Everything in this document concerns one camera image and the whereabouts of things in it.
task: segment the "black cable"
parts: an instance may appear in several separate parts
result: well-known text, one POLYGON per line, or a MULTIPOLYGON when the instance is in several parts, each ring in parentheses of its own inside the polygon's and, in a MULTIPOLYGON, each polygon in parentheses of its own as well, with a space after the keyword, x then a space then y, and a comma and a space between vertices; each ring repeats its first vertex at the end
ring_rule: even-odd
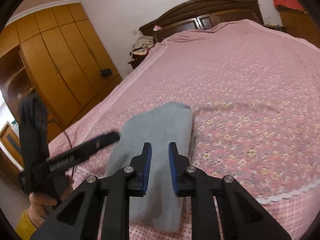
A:
MULTIPOLYGON (((69 138, 69 136, 67 135, 67 133, 66 133, 66 130, 62 127, 62 125, 57 121, 57 120, 50 120, 50 121, 48 121, 48 123, 51 123, 51 122, 54 122, 54 123, 56 123, 59 127, 60 127, 60 129, 62 130, 62 132, 65 134, 65 136, 67 137, 67 139, 68 139, 68 142, 69 142, 69 145, 70 145, 70 150, 72 149, 72 145, 71 145, 71 141, 70 141, 70 138, 69 138)), ((73 177, 73 173, 75 172, 75 166, 73 166, 72 167, 72 173, 71 173, 71 177, 73 177)))

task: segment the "yellow sleeve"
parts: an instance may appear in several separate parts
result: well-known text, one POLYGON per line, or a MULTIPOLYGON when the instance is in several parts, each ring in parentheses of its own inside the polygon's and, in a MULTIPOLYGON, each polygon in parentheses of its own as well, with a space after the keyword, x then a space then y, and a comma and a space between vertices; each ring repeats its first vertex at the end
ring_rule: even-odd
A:
POLYGON ((36 228, 28 217, 28 210, 25 210, 20 217, 16 232, 22 240, 29 240, 34 231, 36 231, 36 228))

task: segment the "metal screw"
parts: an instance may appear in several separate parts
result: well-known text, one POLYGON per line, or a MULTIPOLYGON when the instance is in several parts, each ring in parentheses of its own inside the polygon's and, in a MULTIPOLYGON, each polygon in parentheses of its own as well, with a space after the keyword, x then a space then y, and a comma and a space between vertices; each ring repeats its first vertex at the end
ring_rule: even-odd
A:
POLYGON ((96 179, 97 179, 96 176, 89 176, 89 177, 87 177, 87 182, 93 183, 96 181, 96 179))
POLYGON ((189 172, 189 173, 194 173, 194 172, 196 172, 196 170, 197 170, 197 168, 195 166, 189 166, 187 168, 187 172, 189 172))
POLYGON ((125 173, 130 173, 133 172, 134 168, 132 168, 131 166, 126 166, 123 170, 125 173))
POLYGON ((223 179, 226 183, 231 183, 234 181, 234 178, 231 176, 225 176, 223 179))

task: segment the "wooden nightstand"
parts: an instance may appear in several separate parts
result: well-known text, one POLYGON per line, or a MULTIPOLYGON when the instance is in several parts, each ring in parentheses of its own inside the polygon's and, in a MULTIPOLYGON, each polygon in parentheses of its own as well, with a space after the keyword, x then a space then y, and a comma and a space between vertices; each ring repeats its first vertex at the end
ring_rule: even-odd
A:
POLYGON ((139 66, 141 64, 141 62, 146 58, 146 56, 147 55, 145 55, 145 56, 135 55, 135 60, 129 62, 131 64, 132 68, 136 69, 136 67, 139 66))

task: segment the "wooden door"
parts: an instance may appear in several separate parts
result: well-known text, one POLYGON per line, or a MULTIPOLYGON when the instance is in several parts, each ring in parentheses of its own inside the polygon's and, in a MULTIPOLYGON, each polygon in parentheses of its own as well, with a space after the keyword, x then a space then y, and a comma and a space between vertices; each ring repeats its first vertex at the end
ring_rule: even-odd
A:
POLYGON ((91 54, 77 25, 70 23, 61 26, 60 29, 84 75, 95 91, 99 92, 108 83, 108 80, 100 75, 101 69, 91 54))
POLYGON ((217 24, 222 22, 240 21, 243 19, 249 19, 257 23, 263 24, 260 22, 258 16, 252 9, 224 10, 213 13, 212 15, 217 24))
POLYGON ((62 78, 81 106, 85 106, 96 92, 73 57, 60 29, 43 32, 42 37, 62 78))
POLYGON ((11 156, 24 168, 23 158, 21 155, 20 140, 16 133, 13 131, 9 122, 6 122, 0 132, 0 141, 8 150, 11 156))
POLYGON ((106 79, 108 81, 114 79, 119 74, 118 70, 113 64, 109 54, 104 48, 102 42, 100 41, 98 35, 96 34, 89 20, 76 22, 76 24, 90 52, 92 53, 95 60, 97 61, 100 69, 105 69, 105 68, 111 69, 112 75, 106 77, 106 79))
POLYGON ((212 14, 204 14, 197 17, 199 22, 200 28, 211 29, 217 25, 216 21, 214 20, 212 14))
POLYGON ((18 181, 20 170, 13 164, 2 149, 0 149, 0 172, 16 187, 20 188, 18 181))
POLYGON ((187 20, 183 20, 174 24, 170 24, 161 30, 155 32, 154 37, 156 38, 156 42, 161 42, 165 38, 182 31, 188 30, 197 30, 200 29, 200 25, 198 23, 197 18, 191 18, 187 20))
POLYGON ((82 107, 56 69, 41 34, 21 43, 21 49, 41 98, 67 126, 82 107))

